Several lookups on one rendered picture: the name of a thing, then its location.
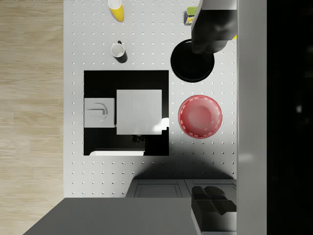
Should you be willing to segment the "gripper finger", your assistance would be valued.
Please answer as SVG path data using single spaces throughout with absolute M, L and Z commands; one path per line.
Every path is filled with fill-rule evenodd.
M 195 54 L 221 51 L 237 35 L 237 0 L 200 0 L 191 25 Z
M 237 235 L 237 207 L 218 187 L 193 187 L 191 209 L 197 235 Z

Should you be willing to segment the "flat-sided can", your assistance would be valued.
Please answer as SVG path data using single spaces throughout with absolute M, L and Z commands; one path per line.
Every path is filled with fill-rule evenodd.
M 192 24 L 196 11 L 197 11 L 196 6 L 187 7 L 187 10 L 186 10 L 185 16 L 184 16 L 184 25 L 191 25 Z

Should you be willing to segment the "black plate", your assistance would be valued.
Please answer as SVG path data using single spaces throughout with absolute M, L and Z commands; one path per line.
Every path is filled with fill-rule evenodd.
M 204 80 L 212 72 L 214 64 L 214 54 L 192 52 L 191 39 L 180 42 L 171 55 L 174 74 L 185 82 L 195 83 Z

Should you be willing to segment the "red plate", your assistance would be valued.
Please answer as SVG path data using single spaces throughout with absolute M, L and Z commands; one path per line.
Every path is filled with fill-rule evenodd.
M 211 97 L 194 95 L 187 98 L 178 111 L 178 122 L 182 131 L 195 139 L 206 139 L 214 135 L 223 120 L 219 104 Z

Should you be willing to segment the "black mug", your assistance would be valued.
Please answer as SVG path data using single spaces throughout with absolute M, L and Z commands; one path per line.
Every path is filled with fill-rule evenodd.
M 111 54 L 119 63 L 125 63 L 128 60 L 127 53 L 121 41 L 112 45 Z

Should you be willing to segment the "yellow mug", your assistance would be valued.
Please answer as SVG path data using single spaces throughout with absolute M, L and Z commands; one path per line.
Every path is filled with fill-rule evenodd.
M 124 21 L 124 10 L 122 0 L 108 0 L 108 6 L 114 18 L 118 22 Z

